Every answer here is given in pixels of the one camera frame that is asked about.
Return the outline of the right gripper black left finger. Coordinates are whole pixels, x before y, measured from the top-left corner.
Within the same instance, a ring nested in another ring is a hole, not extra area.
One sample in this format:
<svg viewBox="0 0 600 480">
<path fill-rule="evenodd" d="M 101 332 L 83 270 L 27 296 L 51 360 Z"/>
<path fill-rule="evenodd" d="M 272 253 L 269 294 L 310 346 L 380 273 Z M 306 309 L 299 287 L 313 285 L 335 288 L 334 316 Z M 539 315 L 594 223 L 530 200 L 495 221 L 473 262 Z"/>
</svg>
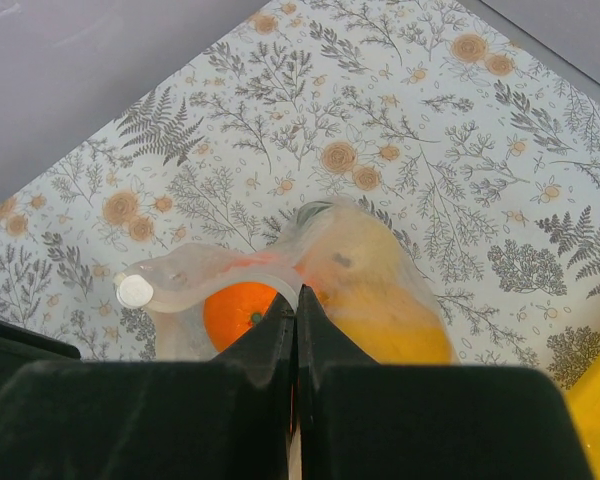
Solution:
<svg viewBox="0 0 600 480">
<path fill-rule="evenodd" d="M 294 315 L 205 362 L 39 361 L 0 391 L 0 479 L 284 479 Z"/>
</svg>

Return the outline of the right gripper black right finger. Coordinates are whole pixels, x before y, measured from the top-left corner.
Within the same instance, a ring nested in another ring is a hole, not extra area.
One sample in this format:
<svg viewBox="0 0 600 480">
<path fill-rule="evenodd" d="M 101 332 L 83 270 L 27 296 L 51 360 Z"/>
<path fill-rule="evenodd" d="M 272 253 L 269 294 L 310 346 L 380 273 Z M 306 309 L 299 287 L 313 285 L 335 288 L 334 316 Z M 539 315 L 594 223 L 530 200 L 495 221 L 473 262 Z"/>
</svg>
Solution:
<svg viewBox="0 0 600 480">
<path fill-rule="evenodd" d="M 313 290 L 296 313 L 306 479 L 589 479 L 562 394 L 538 370 L 373 361 Z"/>
</svg>

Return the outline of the clear zip top bag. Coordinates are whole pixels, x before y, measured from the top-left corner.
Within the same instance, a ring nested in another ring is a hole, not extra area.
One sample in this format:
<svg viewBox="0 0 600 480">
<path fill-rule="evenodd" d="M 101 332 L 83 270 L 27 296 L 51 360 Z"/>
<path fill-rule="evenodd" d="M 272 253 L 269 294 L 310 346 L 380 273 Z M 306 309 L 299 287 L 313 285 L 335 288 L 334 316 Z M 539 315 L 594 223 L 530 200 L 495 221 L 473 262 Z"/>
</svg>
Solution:
<svg viewBox="0 0 600 480">
<path fill-rule="evenodd" d="M 244 282 L 274 288 L 276 296 L 283 297 L 292 308 L 299 307 L 303 287 L 311 288 L 318 299 L 317 287 L 325 283 L 331 265 L 328 237 L 343 209 L 371 215 L 349 200 L 313 201 L 303 205 L 276 241 L 263 250 L 244 254 L 189 243 L 167 255 L 137 262 L 115 276 L 117 298 L 124 307 L 149 315 L 156 332 L 158 359 L 212 359 L 221 352 L 214 348 L 204 327 L 205 300 Z"/>
</svg>

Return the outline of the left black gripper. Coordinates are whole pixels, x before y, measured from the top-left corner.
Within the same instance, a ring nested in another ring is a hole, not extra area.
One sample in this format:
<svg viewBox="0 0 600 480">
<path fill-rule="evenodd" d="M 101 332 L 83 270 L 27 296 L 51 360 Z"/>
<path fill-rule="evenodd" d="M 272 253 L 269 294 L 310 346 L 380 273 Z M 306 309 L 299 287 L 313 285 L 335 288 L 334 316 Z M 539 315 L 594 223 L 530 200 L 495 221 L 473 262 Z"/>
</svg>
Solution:
<svg viewBox="0 0 600 480">
<path fill-rule="evenodd" d="M 73 345 L 0 320 L 0 376 L 41 360 L 80 360 Z"/>
</svg>

